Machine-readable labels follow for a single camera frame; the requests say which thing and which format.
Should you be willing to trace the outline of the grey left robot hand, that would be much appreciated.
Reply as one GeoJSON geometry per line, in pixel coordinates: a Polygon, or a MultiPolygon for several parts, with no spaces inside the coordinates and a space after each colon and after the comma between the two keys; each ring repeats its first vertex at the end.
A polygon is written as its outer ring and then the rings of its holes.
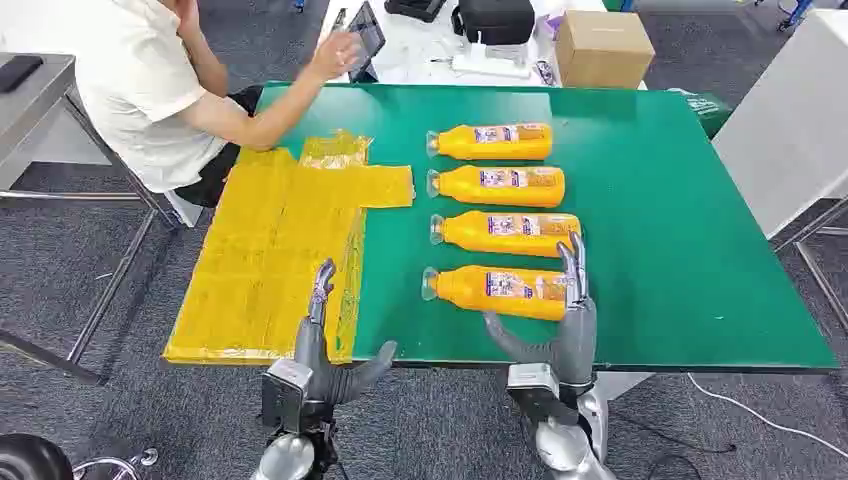
{"type": "Polygon", "coordinates": [[[353,367],[339,367],[329,361],[325,336],[327,303],[333,290],[331,279],[336,266],[327,258],[318,268],[308,314],[301,321],[296,338],[294,361],[308,367],[312,375],[307,383],[306,400],[339,405],[356,399],[392,366],[397,342],[386,341],[375,358],[353,367]]]}

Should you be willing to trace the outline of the person's right hand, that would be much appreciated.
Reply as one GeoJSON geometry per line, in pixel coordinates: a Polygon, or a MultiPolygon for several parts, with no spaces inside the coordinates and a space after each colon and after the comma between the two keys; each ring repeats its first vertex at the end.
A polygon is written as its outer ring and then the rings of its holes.
{"type": "Polygon", "coordinates": [[[316,49],[307,69],[322,81],[336,79],[358,62],[360,37],[350,32],[332,32],[316,49]]]}

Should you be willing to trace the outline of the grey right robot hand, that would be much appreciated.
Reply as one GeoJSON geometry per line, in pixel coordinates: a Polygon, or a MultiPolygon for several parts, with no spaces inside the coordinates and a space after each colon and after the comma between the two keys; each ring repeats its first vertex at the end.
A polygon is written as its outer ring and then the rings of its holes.
{"type": "Polygon", "coordinates": [[[496,313],[485,312],[483,318],[490,338],[513,361],[546,363],[560,382],[582,387],[594,381],[597,310],[589,291],[584,242],[576,232],[570,233],[569,239],[569,247],[562,242],[557,244],[563,262],[566,296],[555,338],[546,343],[526,343],[508,332],[496,313]]]}

